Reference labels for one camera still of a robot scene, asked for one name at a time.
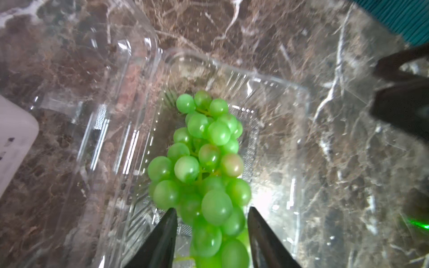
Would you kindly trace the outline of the green grape bunch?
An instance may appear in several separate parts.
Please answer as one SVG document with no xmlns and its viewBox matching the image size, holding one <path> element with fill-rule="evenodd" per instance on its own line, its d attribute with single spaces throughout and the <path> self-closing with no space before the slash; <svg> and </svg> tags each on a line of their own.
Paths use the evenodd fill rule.
<svg viewBox="0 0 429 268">
<path fill-rule="evenodd" d="M 247 268 L 250 242 L 245 207 L 252 192 L 239 155 L 242 123 L 228 103 L 204 90 L 175 102 L 184 127 L 166 155 L 148 165 L 149 195 L 157 209 L 174 208 L 191 229 L 189 260 L 197 268 Z"/>
</svg>

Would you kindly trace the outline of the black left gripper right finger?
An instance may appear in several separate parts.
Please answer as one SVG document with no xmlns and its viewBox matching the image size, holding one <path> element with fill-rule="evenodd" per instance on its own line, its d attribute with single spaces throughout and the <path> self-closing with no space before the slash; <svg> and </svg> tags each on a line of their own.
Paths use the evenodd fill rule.
<svg viewBox="0 0 429 268">
<path fill-rule="evenodd" d="M 255 268 L 301 268 L 255 207 L 249 209 L 248 233 Z"/>
</svg>

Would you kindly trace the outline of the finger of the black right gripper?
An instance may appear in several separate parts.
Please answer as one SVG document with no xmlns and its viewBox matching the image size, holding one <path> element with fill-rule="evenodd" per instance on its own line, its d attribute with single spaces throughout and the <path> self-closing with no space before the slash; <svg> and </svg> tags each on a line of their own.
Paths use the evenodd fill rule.
<svg viewBox="0 0 429 268">
<path fill-rule="evenodd" d="M 377 91 L 369 113 L 378 120 L 427 141 L 429 80 L 411 80 Z"/>
<path fill-rule="evenodd" d="M 423 44 L 408 50 L 402 50 L 395 54 L 378 60 L 373 74 L 390 82 L 407 82 L 412 80 L 427 79 L 421 75 L 415 75 L 405 71 L 401 71 L 400 67 L 410 61 L 429 56 L 429 44 Z"/>
</svg>

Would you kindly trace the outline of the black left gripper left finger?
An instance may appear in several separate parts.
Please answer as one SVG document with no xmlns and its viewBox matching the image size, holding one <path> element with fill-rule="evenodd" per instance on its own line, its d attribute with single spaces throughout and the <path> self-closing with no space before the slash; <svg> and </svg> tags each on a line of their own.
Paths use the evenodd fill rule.
<svg viewBox="0 0 429 268">
<path fill-rule="evenodd" d="M 170 208 L 125 267 L 172 268 L 177 228 L 177 212 Z"/>
</svg>

